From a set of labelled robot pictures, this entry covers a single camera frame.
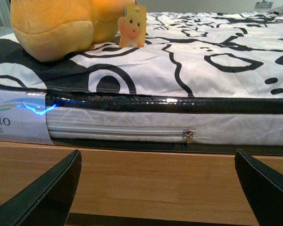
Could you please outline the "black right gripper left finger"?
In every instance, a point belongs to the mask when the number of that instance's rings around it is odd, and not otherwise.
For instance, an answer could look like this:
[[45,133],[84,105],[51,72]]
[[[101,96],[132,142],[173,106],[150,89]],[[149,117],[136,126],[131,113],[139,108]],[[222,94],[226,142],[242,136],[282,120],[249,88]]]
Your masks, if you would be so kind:
[[65,225],[81,168],[81,152],[74,150],[0,206],[0,226]]

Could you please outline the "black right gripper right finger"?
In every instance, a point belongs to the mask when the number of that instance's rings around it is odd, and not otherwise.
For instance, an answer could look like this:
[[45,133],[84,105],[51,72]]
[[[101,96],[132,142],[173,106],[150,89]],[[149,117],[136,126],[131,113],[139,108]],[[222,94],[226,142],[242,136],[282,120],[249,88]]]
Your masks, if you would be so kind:
[[283,226],[283,174],[238,150],[235,170],[247,201],[261,226]]

